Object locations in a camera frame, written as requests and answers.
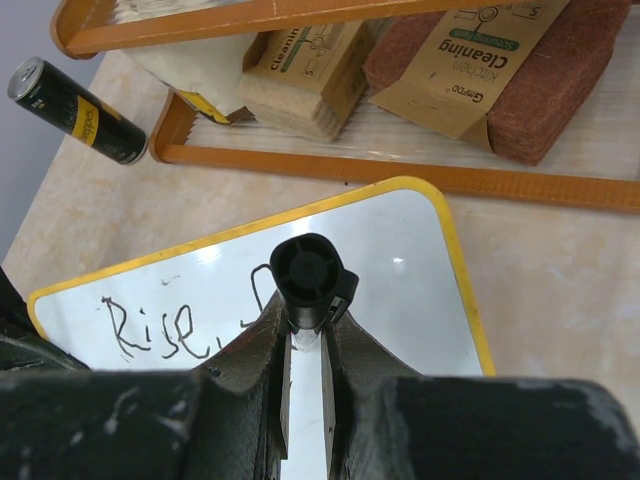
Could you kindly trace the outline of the yellow framed whiteboard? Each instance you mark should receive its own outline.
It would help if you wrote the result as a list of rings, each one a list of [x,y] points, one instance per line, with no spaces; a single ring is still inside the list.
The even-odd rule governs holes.
[[[444,195],[395,177],[35,291],[38,334],[97,370],[190,369],[228,345],[275,285],[272,250],[325,236],[359,277],[350,313],[428,375],[491,375],[483,324]]]

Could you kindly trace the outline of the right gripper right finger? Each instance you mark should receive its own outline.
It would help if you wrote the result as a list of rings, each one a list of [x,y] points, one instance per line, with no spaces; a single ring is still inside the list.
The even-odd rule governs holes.
[[[486,379],[460,309],[399,310],[381,339],[321,314],[333,479],[635,479],[639,442],[596,383]]]

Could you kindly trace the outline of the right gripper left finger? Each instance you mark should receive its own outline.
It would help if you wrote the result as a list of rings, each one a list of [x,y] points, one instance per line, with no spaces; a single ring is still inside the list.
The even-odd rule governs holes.
[[[276,479],[287,457],[281,298],[182,371],[1,371],[5,479]]]

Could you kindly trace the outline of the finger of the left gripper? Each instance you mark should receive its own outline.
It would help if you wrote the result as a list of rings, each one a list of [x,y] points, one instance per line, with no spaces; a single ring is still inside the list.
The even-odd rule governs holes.
[[[37,333],[25,301],[1,270],[1,371],[81,369],[87,366]]]

